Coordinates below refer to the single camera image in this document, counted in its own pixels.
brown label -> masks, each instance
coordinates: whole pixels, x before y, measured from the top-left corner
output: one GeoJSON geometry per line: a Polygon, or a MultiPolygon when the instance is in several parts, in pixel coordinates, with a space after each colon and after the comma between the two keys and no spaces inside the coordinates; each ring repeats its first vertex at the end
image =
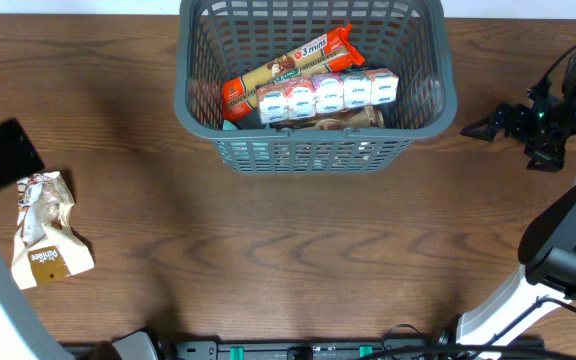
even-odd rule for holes
{"type": "Polygon", "coordinates": [[[68,265],[56,246],[29,251],[28,261],[37,285],[70,276],[68,265]]]}

brown table surface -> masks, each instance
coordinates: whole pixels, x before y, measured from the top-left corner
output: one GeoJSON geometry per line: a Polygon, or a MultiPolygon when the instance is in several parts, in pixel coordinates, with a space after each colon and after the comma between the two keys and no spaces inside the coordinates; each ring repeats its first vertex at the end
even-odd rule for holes
{"type": "MultiPolygon", "coordinates": [[[[93,270],[25,291],[60,341],[147,322],[222,339],[423,332],[479,305],[518,265],[530,221],[573,184],[522,147],[459,136],[576,43],[576,21],[447,20],[459,111],[370,175],[249,177],[173,112],[178,18],[0,16],[0,120],[18,117],[49,170],[72,181],[93,270]]],[[[559,88],[563,67],[555,72],[559,88]]],[[[0,192],[11,260],[15,187],[0,192]]],[[[529,330],[576,354],[576,315],[529,330]]]]}

gray basket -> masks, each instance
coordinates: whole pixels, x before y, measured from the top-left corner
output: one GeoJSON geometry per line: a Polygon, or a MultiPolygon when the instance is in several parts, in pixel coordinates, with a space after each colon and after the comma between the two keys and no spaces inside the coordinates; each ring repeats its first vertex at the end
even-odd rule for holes
{"type": "Polygon", "coordinates": [[[413,140],[441,133],[457,111],[438,0],[183,0],[180,14],[175,112],[235,170],[377,171],[413,140]],[[397,100],[381,109],[391,128],[220,130],[224,82],[349,23],[350,43],[366,64],[400,78],[397,100]]]}

orange snack package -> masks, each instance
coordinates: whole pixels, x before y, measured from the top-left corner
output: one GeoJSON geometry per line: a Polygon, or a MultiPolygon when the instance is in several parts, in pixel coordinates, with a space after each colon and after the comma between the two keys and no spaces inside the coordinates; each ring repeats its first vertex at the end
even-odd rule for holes
{"type": "Polygon", "coordinates": [[[363,56],[348,42],[352,25],[340,26],[257,69],[224,84],[224,118],[237,121],[257,108],[256,87],[302,75],[341,71],[361,65],[363,56]]]}

